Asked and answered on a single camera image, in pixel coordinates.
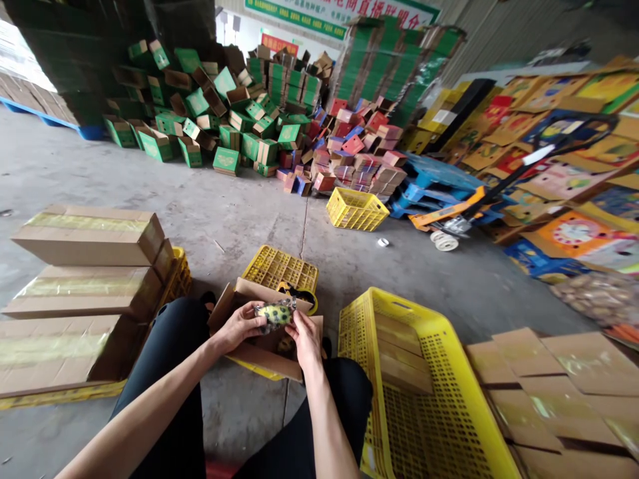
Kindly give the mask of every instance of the pallet jack handle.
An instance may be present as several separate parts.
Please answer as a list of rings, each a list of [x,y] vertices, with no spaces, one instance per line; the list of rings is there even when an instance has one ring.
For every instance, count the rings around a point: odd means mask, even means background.
[[[543,132],[559,122],[566,121],[571,122],[570,125],[561,128],[561,133],[553,136],[550,141],[546,142],[545,146],[540,148]],[[532,140],[534,151],[528,156],[522,158],[522,166],[517,168],[512,174],[510,174],[510,176],[501,180],[497,186],[486,193],[484,198],[463,212],[462,217],[467,221],[471,221],[485,204],[489,204],[497,198],[503,190],[524,176],[531,168],[534,168],[537,162],[551,156],[559,156],[577,150],[590,148],[592,145],[600,142],[612,133],[618,123],[619,118],[616,115],[609,114],[571,112],[558,116],[544,130],[534,136]],[[578,133],[587,129],[595,130],[597,133],[587,141],[579,140]]]

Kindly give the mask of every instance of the leg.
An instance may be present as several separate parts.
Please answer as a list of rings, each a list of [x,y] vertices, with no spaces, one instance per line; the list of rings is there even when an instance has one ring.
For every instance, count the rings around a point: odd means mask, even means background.
[[[359,464],[364,433],[373,398],[373,386],[364,370],[351,359],[335,358],[324,363],[339,419],[355,460]],[[308,399],[277,435],[251,457],[236,478],[314,478],[313,430]]]
[[[160,310],[111,418],[208,339],[207,319],[197,299],[179,298]],[[205,477],[200,385],[131,477]]]

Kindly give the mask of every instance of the concrete floor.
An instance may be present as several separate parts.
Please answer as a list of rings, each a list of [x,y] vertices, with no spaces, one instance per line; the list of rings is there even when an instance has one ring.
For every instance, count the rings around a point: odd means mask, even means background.
[[[441,253],[408,221],[388,219],[372,234],[339,230],[329,223],[326,199],[285,194],[274,178],[161,164],[4,108],[0,140],[0,210],[13,211],[0,217],[0,305],[43,268],[9,236],[48,204],[66,203],[157,212],[172,243],[186,250],[197,293],[219,293],[235,281],[262,244],[317,265],[320,313],[334,342],[339,310],[371,286],[444,314],[463,343],[522,326],[550,334],[595,329],[481,235]],[[390,247],[376,246],[382,236]],[[296,383],[268,381],[222,359],[202,381],[207,453],[244,461],[304,395]],[[10,458],[0,477],[52,478],[105,424],[114,403],[0,411],[0,462]]]

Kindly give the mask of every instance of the corrugated metal wall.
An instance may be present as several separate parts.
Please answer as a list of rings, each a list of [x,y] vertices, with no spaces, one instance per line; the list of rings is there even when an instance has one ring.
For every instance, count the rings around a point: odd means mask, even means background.
[[[590,38],[589,59],[597,63],[620,53],[639,54],[639,32],[623,29],[601,12],[565,12],[574,4],[561,0],[454,0],[442,8],[460,2],[467,4],[455,24],[469,36],[446,68],[445,86],[453,86],[463,73],[521,61],[560,42],[584,38]]]

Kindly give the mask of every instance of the pallet jack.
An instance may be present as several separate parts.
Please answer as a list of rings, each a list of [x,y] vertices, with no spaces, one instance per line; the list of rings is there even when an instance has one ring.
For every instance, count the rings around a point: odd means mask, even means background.
[[[502,191],[529,170],[539,168],[539,162],[590,148],[612,133],[618,121],[616,115],[609,114],[571,112],[558,116],[535,135],[534,151],[521,159],[522,165],[494,188],[486,191],[485,186],[480,186],[462,203],[429,214],[410,215],[409,219],[418,230],[432,232],[431,241],[439,251],[452,251],[459,246],[460,239],[469,238],[467,232],[473,227],[473,222],[483,216],[482,211],[489,208],[491,203],[499,199]]]

